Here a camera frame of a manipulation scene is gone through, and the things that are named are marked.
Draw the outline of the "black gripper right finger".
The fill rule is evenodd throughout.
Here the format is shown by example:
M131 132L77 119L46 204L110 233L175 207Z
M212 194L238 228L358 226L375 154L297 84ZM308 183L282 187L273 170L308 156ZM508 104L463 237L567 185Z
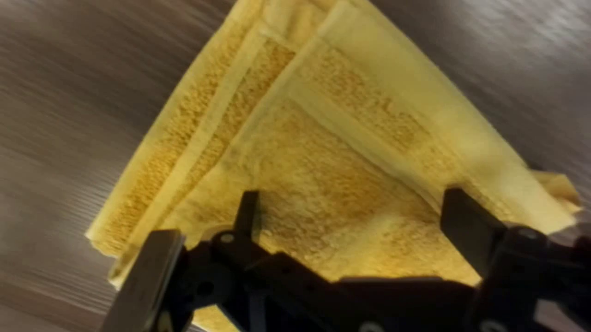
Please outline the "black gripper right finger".
M461 189L445 193L439 229L484 288L535 288L543 281L543 235L502 224Z

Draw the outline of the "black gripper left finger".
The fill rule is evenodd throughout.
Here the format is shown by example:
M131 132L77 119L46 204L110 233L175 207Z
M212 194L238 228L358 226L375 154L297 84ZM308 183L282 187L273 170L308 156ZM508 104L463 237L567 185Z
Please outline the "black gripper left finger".
M182 244L179 231L155 231L146 239L99 332L153 332Z

